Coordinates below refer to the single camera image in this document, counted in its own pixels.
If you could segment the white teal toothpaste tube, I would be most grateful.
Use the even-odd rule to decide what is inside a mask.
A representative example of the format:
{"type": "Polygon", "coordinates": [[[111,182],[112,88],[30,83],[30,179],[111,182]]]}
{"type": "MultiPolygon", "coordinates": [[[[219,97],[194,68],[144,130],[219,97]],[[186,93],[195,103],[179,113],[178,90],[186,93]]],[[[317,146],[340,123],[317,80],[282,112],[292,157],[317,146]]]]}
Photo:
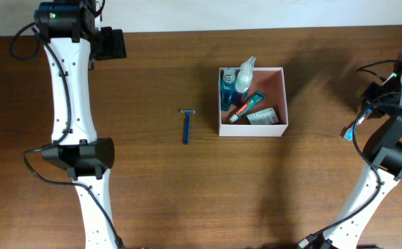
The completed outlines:
{"type": "Polygon", "coordinates": [[[265,98],[266,96],[263,93],[259,91],[255,92],[236,112],[231,115],[229,122],[236,122],[238,119],[240,119],[240,117],[250,111],[257,103],[261,102],[265,98]]]}

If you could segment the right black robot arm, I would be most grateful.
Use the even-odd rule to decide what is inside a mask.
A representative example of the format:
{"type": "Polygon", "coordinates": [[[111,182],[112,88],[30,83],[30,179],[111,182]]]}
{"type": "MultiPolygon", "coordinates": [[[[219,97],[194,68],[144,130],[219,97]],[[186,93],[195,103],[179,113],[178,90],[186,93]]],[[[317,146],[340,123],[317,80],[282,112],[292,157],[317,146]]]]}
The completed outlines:
{"type": "Polygon", "coordinates": [[[371,83],[361,95],[361,110],[345,133],[346,140],[356,143],[361,121],[388,117],[357,150],[364,165],[354,191],[336,220],[303,238],[299,248],[357,248],[375,211],[402,180],[402,52],[391,63],[391,75],[371,83]]]}

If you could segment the blue white toothbrush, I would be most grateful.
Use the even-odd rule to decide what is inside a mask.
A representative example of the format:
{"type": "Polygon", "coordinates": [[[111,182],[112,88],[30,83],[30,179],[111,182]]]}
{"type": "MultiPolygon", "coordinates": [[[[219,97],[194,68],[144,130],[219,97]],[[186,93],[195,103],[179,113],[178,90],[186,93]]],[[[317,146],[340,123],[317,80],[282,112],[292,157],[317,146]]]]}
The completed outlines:
{"type": "Polygon", "coordinates": [[[352,141],[353,139],[353,134],[354,134],[354,126],[355,125],[360,125],[364,119],[366,119],[370,113],[372,112],[371,109],[367,109],[362,113],[362,115],[357,118],[342,134],[342,137],[347,140],[347,141],[352,141]]]}

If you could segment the blue disposable razor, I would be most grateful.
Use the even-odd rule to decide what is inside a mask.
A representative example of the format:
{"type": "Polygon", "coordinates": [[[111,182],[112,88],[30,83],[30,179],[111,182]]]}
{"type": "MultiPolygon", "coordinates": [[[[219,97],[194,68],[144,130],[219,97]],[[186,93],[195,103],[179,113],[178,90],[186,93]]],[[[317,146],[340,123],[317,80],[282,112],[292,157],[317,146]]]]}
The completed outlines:
{"type": "Polygon", "coordinates": [[[188,145],[190,141],[190,118],[192,114],[196,113],[196,111],[194,109],[181,109],[181,113],[185,115],[183,144],[188,145]]]}

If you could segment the teal mouthwash bottle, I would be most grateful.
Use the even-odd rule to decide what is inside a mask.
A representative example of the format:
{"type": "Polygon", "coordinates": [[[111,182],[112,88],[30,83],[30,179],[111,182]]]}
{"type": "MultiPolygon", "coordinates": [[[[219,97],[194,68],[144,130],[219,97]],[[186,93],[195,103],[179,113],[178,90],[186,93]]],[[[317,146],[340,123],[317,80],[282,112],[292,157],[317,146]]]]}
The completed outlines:
{"type": "Polygon", "coordinates": [[[227,111],[231,105],[232,94],[235,90],[236,72],[233,68],[227,68],[221,79],[221,110],[227,111]]]}

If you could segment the green white soap box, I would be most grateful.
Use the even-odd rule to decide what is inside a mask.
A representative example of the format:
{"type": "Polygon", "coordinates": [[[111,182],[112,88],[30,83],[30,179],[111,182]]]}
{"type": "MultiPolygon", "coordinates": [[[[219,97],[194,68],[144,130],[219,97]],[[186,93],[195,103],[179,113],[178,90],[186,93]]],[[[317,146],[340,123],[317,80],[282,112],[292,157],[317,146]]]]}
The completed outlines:
{"type": "Polygon", "coordinates": [[[273,125],[279,122],[272,107],[249,114],[246,117],[251,125],[273,125]]]}

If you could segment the clear purple spray bottle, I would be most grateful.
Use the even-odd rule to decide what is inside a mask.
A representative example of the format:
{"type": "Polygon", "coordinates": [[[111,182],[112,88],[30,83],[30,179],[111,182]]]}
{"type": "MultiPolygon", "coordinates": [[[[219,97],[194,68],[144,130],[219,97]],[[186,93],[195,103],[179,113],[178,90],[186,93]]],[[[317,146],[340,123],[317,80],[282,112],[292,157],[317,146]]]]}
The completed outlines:
{"type": "Polygon", "coordinates": [[[250,57],[246,62],[244,62],[237,74],[235,81],[235,90],[232,95],[232,103],[238,107],[241,106],[248,95],[249,88],[253,81],[253,71],[255,65],[256,57],[250,57]]]}

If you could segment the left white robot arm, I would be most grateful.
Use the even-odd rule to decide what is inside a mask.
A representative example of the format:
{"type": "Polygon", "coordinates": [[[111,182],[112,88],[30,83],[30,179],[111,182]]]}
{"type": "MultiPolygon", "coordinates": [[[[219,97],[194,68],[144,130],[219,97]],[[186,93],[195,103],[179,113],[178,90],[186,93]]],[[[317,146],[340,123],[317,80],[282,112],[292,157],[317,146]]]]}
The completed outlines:
{"type": "Polygon", "coordinates": [[[42,158],[64,170],[76,189],[86,248],[123,248],[111,212],[109,179],[115,159],[111,138],[100,138],[89,100],[89,71],[95,61],[127,56],[121,29],[103,27],[102,4],[95,1],[40,3],[34,13],[36,36],[51,70],[54,125],[42,158]]]}

